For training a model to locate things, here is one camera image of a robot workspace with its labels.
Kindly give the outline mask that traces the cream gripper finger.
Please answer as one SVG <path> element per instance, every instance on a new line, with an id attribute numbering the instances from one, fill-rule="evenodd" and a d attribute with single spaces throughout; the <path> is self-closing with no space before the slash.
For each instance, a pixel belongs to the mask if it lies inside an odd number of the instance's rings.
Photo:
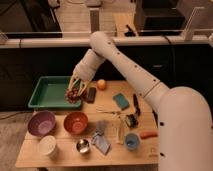
<path id="1" fill-rule="evenodd" d="M 87 82 L 81 81 L 79 84 L 78 96 L 81 96 L 82 93 L 86 90 L 86 88 L 87 88 Z"/>
<path id="2" fill-rule="evenodd" d="M 69 82 L 68 89 L 73 90 L 73 89 L 77 89 L 78 87 L 79 87 L 79 78 L 75 75 L 72 75 Z"/>

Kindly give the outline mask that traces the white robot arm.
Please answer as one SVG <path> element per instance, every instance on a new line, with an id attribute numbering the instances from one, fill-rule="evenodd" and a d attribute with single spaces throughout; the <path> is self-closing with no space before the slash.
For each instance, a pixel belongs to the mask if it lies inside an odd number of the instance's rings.
<path id="1" fill-rule="evenodd" d="M 213 127 L 206 99 L 190 87 L 166 86 L 101 31 L 91 34 L 89 44 L 69 86 L 85 89 L 99 66 L 110 61 L 158 115 L 159 171 L 213 171 Z"/>

